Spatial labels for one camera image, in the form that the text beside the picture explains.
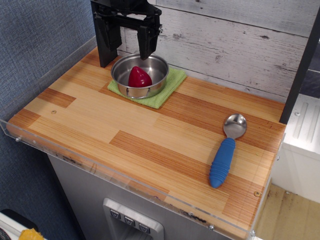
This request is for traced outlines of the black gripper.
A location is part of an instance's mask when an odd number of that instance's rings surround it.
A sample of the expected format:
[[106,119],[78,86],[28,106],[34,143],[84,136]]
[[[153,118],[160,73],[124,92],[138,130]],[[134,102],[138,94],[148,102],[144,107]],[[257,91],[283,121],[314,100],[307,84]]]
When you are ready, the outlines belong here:
[[162,27],[160,9],[146,0],[92,0],[91,7],[98,35],[109,51],[122,44],[120,27],[137,30],[142,60],[156,51]]

